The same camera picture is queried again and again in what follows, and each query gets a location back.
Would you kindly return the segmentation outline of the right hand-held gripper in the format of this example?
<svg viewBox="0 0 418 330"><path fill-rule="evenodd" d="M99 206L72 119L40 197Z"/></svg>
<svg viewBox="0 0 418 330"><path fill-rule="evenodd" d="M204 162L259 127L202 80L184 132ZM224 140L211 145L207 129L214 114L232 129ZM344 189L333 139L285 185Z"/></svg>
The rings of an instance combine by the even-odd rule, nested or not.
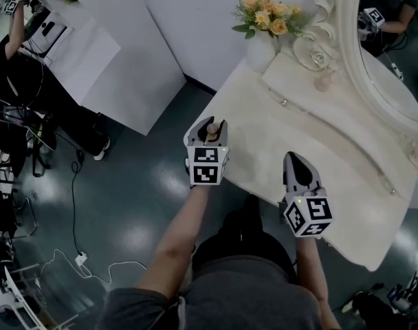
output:
<svg viewBox="0 0 418 330"><path fill-rule="evenodd" d="M332 223L326 189L313 164L302 155L287 152L283 159L286 208L283 218L297 238L319 237Z"/></svg>

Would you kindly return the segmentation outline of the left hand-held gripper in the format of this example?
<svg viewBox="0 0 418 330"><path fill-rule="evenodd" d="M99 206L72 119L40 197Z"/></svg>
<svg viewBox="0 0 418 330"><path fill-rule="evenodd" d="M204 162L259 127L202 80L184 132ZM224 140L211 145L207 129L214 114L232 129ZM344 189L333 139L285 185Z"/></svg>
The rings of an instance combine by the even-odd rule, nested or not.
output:
<svg viewBox="0 0 418 330"><path fill-rule="evenodd" d="M187 135L186 149L191 186L217 186L221 183L229 157L228 123L222 120L216 142L206 141L207 127L215 121L214 116L196 123Z"/></svg>

